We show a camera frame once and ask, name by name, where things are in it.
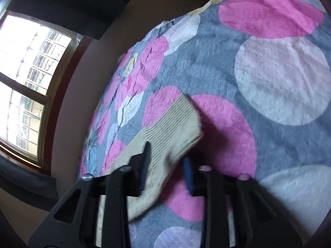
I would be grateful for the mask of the bright window with frame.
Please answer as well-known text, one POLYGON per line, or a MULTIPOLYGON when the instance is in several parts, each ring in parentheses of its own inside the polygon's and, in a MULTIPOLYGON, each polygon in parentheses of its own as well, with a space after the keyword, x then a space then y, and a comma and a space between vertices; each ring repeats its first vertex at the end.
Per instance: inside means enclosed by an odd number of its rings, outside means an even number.
POLYGON ((83 36, 22 13, 1 15, 1 148, 39 171, 55 94, 83 36))

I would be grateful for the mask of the polka dot bedspread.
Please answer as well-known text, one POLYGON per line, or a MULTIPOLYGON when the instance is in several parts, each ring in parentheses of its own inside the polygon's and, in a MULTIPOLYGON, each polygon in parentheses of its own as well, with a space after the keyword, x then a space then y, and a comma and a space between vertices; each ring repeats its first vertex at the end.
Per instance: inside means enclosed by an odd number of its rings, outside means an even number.
POLYGON ((210 0, 121 56, 79 175, 107 174, 181 96, 199 111, 203 162, 274 195, 307 243, 330 210, 330 17, 319 0, 210 0))

